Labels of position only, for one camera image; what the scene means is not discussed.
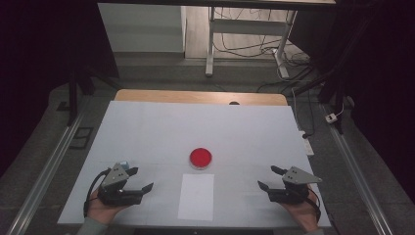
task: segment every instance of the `dark background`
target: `dark background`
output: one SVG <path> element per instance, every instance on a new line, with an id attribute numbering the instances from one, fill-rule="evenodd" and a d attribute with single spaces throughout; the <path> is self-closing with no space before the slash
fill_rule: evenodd
<path id="1" fill-rule="evenodd" d="M 89 66 L 117 76 L 97 4 L 17 0 L 0 7 L 1 175 L 48 106 L 49 93 Z"/>
<path id="2" fill-rule="evenodd" d="M 414 201 L 412 10 L 410 1 L 386 1 L 342 76 L 346 77 L 346 95 L 355 103 L 355 124 Z M 96 3 L 6 1 L 0 8 L 0 18 L 3 174 L 40 121 L 53 88 L 67 83 L 70 73 L 84 66 L 112 76 L 116 75 L 116 67 Z M 336 49 L 336 42 L 345 38 L 347 28 L 354 27 L 356 15 L 332 15 L 331 19 L 334 23 L 326 53 Z"/>

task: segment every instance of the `sleeve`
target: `sleeve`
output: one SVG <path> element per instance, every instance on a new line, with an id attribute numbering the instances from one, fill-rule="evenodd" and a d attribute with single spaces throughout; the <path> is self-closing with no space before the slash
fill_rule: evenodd
<path id="1" fill-rule="evenodd" d="M 104 235 L 108 226 L 90 217 L 86 217 L 76 235 Z"/>
<path id="2" fill-rule="evenodd" d="M 318 229 L 309 233 L 305 233 L 304 235 L 324 235 L 323 229 Z"/>

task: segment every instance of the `aluminum rail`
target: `aluminum rail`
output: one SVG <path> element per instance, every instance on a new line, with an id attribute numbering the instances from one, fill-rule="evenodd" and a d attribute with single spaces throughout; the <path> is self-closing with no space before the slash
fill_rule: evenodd
<path id="1" fill-rule="evenodd" d="M 58 169 L 62 158 L 65 155 L 65 152 L 67 151 L 73 135 L 75 134 L 84 117 L 84 113 L 90 102 L 90 99 L 91 98 L 88 96 L 84 96 L 82 98 L 79 115 L 74 120 L 72 126 L 68 126 L 66 128 L 63 136 L 59 140 L 57 147 L 37 177 L 36 182 L 28 193 L 21 209 L 18 212 L 18 215 L 15 217 L 15 220 L 9 228 L 9 231 L 7 232 L 8 235 L 25 233 L 34 214 L 36 213 L 37 208 L 40 205 L 40 202 L 43 199 L 43 196 L 46 193 L 46 190 L 49 187 L 49 184 L 52 181 L 52 178 L 55 176 L 55 172 Z"/>
<path id="2" fill-rule="evenodd" d="M 320 109 L 324 116 L 328 115 L 326 109 L 323 105 L 320 105 Z M 337 129 L 331 125 L 330 131 L 332 132 L 333 138 L 336 141 L 336 144 L 345 160 L 346 166 L 350 171 L 350 175 L 357 187 L 357 190 L 360 193 L 360 197 L 368 208 L 369 214 L 372 217 L 373 223 L 378 230 L 380 235 L 392 235 L 392 229 L 389 226 L 388 220 L 385 217 L 382 208 L 379 205 L 378 200 L 375 195 L 372 193 L 362 171 L 356 161 L 356 158 L 348 146 L 345 138 L 339 134 Z"/>

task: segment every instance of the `table leg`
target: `table leg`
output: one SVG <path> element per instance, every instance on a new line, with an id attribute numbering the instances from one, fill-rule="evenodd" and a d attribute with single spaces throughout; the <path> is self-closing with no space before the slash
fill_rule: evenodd
<path id="1" fill-rule="evenodd" d="M 214 27 L 214 7 L 211 7 L 209 25 L 208 25 L 207 69 L 205 72 L 206 76 L 213 75 L 213 27 Z"/>
<path id="2" fill-rule="evenodd" d="M 278 50 L 274 51 L 274 57 L 277 61 L 278 70 L 281 73 L 282 78 L 290 77 L 287 72 L 287 68 L 284 65 L 284 60 L 282 58 L 284 47 L 287 43 L 288 36 L 290 35 L 291 27 L 293 26 L 294 17 L 297 11 L 289 11 L 287 16 L 286 28 L 283 36 L 281 37 L 280 45 L 278 46 Z"/>

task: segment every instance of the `metal frame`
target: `metal frame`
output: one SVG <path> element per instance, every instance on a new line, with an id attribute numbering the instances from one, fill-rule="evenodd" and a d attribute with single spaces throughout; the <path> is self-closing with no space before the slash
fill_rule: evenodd
<path id="1" fill-rule="evenodd" d="M 328 112 L 323 105 L 320 105 L 320 110 L 323 113 L 323 116 L 328 115 Z M 330 126 L 330 131 L 332 132 L 333 138 L 345 160 L 346 166 L 350 171 L 351 178 L 353 179 L 357 190 L 360 193 L 360 197 L 363 200 L 363 203 L 366 205 L 370 216 L 372 217 L 373 223 L 378 230 L 378 233 L 381 235 L 392 235 L 392 229 L 389 226 L 388 220 L 382 211 L 381 206 L 378 203 L 378 200 L 372 193 L 372 190 L 367 183 L 362 170 L 360 169 L 356 157 L 348 146 L 345 138 L 339 134 L 336 130 L 336 127 L 333 125 Z"/>
<path id="2" fill-rule="evenodd" d="M 287 68 L 284 66 L 282 54 L 293 26 L 297 11 L 288 13 L 287 21 L 283 22 L 260 22 L 245 20 L 224 20 L 214 18 L 214 7 L 210 8 L 208 46 L 207 46 L 207 67 L 206 76 L 213 76 L 213 36 L 215 33 L 235 33 L 253 35 L 274 35 L 281 36 L 280 45 L 274 53 L 278 70 L 283 78 L 290 77 Z"/>
<path id="3" fill-rule="evenodd" d="M 37 178 L 30 192 L 28 193 L 21 209 L 15 217 L 15 220 L 13 221 L 11 227 L 9 228 L 7 235 L 25 233 L 26 229 L 28 228 L 31 222 L 31 219 L 33 218 L 38 206 L 40 205 L 40 202 L 43 199 L 43 196 L 46 193 L 46 190 L 49 187 L 49 184 L 55 176 L 55 172 L 58 169 L 59 164 L 61 163 L 62 158 L 64 157 L 67 151 L 67 148 L 69 147 L 70 140 L 72 139 L 73 135 L 75 134 L 77 128 L 79 127 L 79 124 L 81 123 L 84 117 L 84 113 L 86 111 L 90 99 L 90 97 L 84 97 L 82 99 L 82 102 L 80 104 L 79 115 L 73 121 L 72 126 L 68 126 L 66 128 L 53 154 L 49 157 L 48 162 L 43 167 L 39 177 Z"/>

